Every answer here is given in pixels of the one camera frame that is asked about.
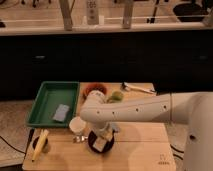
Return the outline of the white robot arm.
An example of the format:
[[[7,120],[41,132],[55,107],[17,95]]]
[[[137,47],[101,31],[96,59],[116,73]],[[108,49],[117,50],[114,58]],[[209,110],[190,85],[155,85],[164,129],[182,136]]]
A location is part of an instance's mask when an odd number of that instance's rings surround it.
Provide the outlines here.
[[[97,130],[107,122],[166,122],[188,125],[184,171],[213,171],[213,92],[169,93],[142,99],[105,103],[93,90],[80,109],[80,117]]]

